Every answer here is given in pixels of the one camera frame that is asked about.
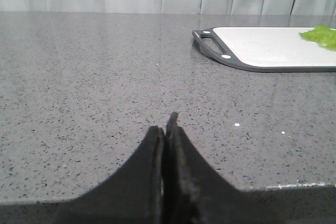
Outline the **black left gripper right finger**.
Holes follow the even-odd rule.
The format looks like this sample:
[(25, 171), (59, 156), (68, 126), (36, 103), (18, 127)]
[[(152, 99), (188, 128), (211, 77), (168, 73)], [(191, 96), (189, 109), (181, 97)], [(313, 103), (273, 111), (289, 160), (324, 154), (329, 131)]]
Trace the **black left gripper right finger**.
[(335, 223), (335, 187), (240, 190), (216, 172), (177, 124), (166, 125), (163, 154), (167, 223)]

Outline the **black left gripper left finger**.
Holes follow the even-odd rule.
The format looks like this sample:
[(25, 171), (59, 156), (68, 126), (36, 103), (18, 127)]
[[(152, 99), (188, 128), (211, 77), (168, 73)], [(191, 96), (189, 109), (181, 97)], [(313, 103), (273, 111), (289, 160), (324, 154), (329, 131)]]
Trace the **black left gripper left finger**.
[(131, 157), (108, 179), (65, 203), (54, 223), (161, 223), (163, 130), (149, 127)]

